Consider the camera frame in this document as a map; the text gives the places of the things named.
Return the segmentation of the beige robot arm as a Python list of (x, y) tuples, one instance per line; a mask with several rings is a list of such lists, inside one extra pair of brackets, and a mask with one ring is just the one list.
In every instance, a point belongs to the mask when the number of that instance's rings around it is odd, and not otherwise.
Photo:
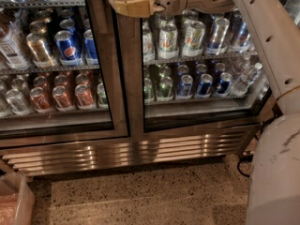
[(132, 18), (237, 8), (269, 82), (276, 117), (263, 130), (251, 164), (245, 225), (300, 225), (300, 29), (279, 0), (109, 0)]

